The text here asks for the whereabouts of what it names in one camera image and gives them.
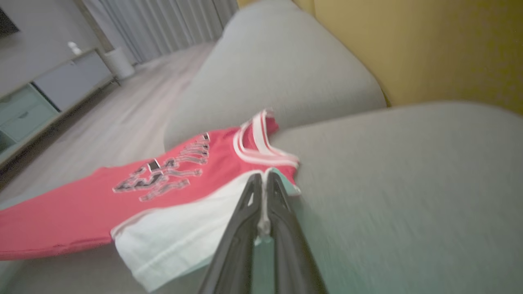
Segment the wall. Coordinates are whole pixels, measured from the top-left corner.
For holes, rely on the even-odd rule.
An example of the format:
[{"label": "wall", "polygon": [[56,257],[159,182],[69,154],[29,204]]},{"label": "wall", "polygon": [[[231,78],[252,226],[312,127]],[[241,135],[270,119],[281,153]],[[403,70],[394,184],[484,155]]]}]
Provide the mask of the wall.
[{"label": "wall", "polygon": [[392,106],[468,99],[523,114],[523,1],[316,0]]},{"label": "wall", "polygon": [[67,47],[98,47],[96,36],[71,0],[0,0],[20,32],[0,39],[0,96],[71,58]]}]

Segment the white wall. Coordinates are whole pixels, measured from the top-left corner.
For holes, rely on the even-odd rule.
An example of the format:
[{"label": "white wall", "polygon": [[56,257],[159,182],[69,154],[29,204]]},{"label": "white wall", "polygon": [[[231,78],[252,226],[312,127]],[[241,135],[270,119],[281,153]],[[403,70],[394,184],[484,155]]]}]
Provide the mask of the white wall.
[{"label": "white wall", "polygon": [[72,0],[0,0],[20,32],[0,39],[0,96],[74,56],[98,39]]}]

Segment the floor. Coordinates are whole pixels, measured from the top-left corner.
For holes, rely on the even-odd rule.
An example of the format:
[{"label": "floor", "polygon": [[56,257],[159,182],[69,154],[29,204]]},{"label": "floor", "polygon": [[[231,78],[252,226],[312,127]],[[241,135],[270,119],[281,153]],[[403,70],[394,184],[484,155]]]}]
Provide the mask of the floor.
[{"label": "floor", "polygon": [[[201,44],[140,65],[136,75],[121,87],[110,85],[92,97],[2,174],[0,209],[85,177],[102,166],[163,153],[170,110],[213,47],[213,43]],[[4,291],[145,293],[114,246],[25,262]]]}]

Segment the drawer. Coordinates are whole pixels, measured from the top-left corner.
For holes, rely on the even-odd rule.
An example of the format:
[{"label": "drawer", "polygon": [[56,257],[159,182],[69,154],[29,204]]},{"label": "drawer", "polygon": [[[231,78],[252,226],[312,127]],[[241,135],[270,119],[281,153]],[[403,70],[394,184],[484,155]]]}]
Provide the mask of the drawer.
[{"label": "drawer", "polygon": [[10,95],[0,98],[0,125],[12,120],[25,110],[39,103],[40,93],[26,86]]},{"label": "drawer", "polygon": [[20,142],[55,115],[56,113],[50,108],[44,105],[37,105],[2,125],[2,130],[15,141]]}]

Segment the wooden floor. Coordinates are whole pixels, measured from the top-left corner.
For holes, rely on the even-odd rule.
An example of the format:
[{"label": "wooden floor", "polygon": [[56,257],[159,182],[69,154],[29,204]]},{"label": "wooden floor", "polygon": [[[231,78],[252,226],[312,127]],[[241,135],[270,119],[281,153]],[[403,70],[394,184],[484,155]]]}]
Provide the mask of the wooden floor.
[{"label": "wooden floor", "polygon": [[2,206],[18,202],[12,199],[18,195],[36,196],[102,166],[163,153],[169,114],[213,46],[198,45],[140,65],[121,87],[108,86],[93,97],[15,162],[11,175],[2,175],[4,182],[10,179],[0,192]]}]

